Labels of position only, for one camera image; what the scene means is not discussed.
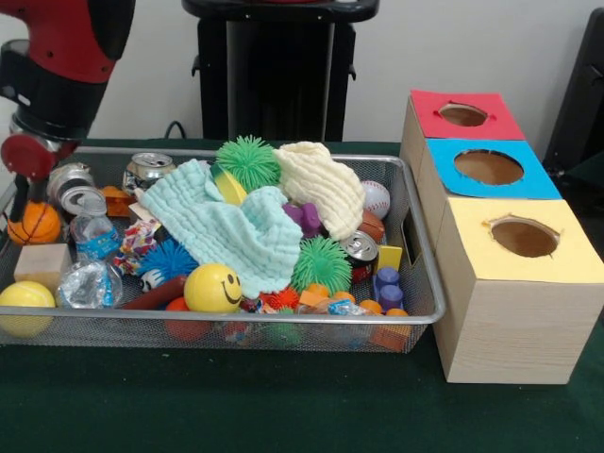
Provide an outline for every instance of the shape sorter box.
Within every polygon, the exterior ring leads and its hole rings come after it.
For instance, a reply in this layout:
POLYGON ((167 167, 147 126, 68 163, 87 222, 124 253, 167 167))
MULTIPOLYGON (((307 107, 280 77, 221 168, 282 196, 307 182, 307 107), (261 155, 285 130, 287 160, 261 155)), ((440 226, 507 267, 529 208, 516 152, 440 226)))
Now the shape sorter box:
POLYGON ((419 176, 426 139, 524 140, 520 126, 498 93, 412 90, 400 157, 419 176))
POLYGON ((447 381, 568 382, 604 304, 604 264, 566 202, 449 198, 436 257, 447 381))
POLYGON ((428 139, 417 191, 433 249, 449 196, 561 198, 524 141, 428 139))

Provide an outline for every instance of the black cable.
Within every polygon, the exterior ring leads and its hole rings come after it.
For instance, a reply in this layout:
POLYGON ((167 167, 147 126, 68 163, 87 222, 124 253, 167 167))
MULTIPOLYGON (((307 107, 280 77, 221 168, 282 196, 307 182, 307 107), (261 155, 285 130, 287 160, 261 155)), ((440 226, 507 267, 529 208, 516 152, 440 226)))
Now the black cable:
POLYGON ((170 123, 170 125, 166 129, 166 133, 163 134, 163 138, 169 139, 170 134, 172 133, 172 129, 174 129, 175 127, 178 128, 178 131, 180 132, 180 137, 183 139, 187 139, 187 133, 185 132, 185 128, 182 126, 182 124, 179 121, 173 121, 172 123, 170 123))

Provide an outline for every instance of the red square lid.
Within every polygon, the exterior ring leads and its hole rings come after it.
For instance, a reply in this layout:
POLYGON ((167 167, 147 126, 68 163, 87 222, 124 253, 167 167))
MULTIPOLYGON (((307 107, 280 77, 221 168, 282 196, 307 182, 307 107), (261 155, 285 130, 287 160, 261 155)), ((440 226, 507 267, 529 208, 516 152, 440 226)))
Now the red square lid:
POLYGON ((525 140, 501 94, 411 90, 427 139, 525 140))

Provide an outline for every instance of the washcloth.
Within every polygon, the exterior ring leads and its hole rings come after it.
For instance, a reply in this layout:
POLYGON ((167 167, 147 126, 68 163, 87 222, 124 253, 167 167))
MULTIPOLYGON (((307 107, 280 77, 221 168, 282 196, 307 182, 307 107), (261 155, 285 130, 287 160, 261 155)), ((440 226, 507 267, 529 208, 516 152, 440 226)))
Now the washcloth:
POLYGON ((273 151, 281 188, 295 203, 314 203, 332 239, 350 237, 362 223, 365 190, 355 172, 335 162, 320 143, 286 144, 273 151))
POLYGON ((240 207, 222 202, 210 169, 191 160, 158 181, 141 203, 200 264, 233 269, 243 295, 256 298, 288 286, 302 230, 281 207, 277 187, 250 193, 240 207))

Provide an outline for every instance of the baseball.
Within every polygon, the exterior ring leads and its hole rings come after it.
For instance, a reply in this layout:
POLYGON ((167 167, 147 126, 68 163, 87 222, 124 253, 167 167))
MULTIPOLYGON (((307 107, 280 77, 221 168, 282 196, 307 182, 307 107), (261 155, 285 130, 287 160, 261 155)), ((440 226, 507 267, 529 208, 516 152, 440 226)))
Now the baseball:
POLYGON ((362 187, 365 189, 364 208, 373 213, 379 220, 386 217, 390 210, 390 193, 388 190, 375 181, 363 181, 362 187))

